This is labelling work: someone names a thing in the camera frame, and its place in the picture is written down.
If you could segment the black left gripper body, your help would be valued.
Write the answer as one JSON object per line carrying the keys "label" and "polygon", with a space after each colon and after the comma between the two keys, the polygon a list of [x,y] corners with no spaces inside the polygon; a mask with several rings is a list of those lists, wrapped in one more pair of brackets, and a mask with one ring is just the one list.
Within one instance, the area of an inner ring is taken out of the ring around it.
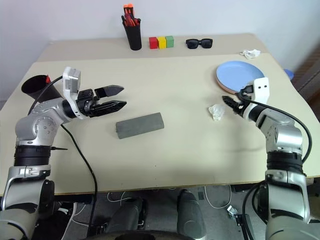
{"label": "black left gripper body", "polygon": [[93,107],[99,104],[99,100],[92,89],[86,89],[78,93],[76,104],[81,114],[93,118],[96,117]]}

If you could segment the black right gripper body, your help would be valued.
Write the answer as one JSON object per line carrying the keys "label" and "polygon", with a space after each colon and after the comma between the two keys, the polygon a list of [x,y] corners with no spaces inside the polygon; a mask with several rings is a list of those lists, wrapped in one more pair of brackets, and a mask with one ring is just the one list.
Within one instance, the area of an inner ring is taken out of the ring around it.
{"label": "black right gripper body", "polygon": [[252,100],[252,93],[254,92],[254,87],[252,85],[247,85],[244,88],[242,88],[239,92],[237,92],[235,95],[240,100],[238,109],[239,109],[239,115],[243,116],[245,110],[248,108],[248,106],[251,103]]}

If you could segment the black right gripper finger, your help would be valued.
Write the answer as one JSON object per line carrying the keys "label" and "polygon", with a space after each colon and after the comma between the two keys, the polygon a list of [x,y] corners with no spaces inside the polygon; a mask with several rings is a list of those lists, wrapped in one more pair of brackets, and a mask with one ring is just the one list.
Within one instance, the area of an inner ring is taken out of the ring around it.
{"label": "black right gripper finger", "polygon": [[232,108],[236,115],[240,115],[242,111],[242,105],[240,103],[229,103],[228,106]]}
{"label": "black right gripper finger", "polygon": [[223,102],[229,107],[239,107],[240,103],[235,101],[233,98],[227,95],[222,96]]}

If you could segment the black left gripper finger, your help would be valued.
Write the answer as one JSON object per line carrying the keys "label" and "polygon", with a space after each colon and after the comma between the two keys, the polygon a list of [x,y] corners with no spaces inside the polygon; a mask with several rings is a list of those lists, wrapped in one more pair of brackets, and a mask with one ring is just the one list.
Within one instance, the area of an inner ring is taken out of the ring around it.
{"label": "black left gripper finger", "polygon": [[102,104],[92,105],[90,107],[90,118],[100,117],[112,114],[121,110],[127,104],[126,101],[111,100]]}
{"label": "black left gripper finger", "polygon": [[96,88],[94,92],[98,98],[106,98],[106,97],[115,96],[123,90],[124,90],[123,86],[108,85],[108,86]]}

